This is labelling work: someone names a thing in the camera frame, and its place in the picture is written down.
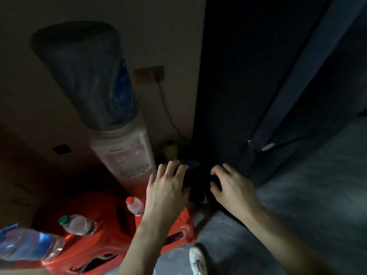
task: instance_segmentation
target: right hand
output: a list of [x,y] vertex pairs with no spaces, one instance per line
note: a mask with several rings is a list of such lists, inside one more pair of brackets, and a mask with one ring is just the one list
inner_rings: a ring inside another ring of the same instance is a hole
[[236,169],[228,164],[216,165],[210,174],[218,176],[222,185],[221,191],[214,182],[210,183],[210,191],[216,200],[245,225],[263,210],[254,185]]

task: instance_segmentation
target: electrical outlet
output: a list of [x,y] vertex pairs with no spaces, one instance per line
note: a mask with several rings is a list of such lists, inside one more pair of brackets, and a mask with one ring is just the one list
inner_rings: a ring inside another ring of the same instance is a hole
[[153,66],[144,69],[135,69],[132,71],[135,86],[144,86],[148,84],[157,83],[164,80],[164,67]]

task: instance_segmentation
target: white sneaker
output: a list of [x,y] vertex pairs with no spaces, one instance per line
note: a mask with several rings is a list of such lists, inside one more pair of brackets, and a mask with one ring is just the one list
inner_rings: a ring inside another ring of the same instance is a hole
[[203,252],[197,246],[192,246],[189,252],[191,269],[194,275],[208,275],[208,269]]

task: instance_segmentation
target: bottle cap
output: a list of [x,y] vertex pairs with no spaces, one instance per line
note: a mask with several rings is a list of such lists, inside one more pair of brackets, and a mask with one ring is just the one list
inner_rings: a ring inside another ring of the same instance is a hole
[[128,205],[132,205],[132,204],[134,203],[134,197],[128,197],[128,198],[126,199],[126,203],[127,203]]
[[62,217],[60,217],[60,219],[59,219],[59,224],[60,225],[66,225],[67,223],[69,223],[70,222],[70,216],[69,215],[64,215],[64,216],[62,216]]

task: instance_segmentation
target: concrete floor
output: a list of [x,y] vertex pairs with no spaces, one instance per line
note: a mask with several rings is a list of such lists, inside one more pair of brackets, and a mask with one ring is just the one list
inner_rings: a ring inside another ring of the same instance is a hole
[[[367,262],[367,118],[358,118],[290,172],[257,190],[262,204],[341,274]],[[285,274],[243,226],[217,212],[197,242],[210,274]],[[191,274],[186,245],[162,255],[157,275]]]

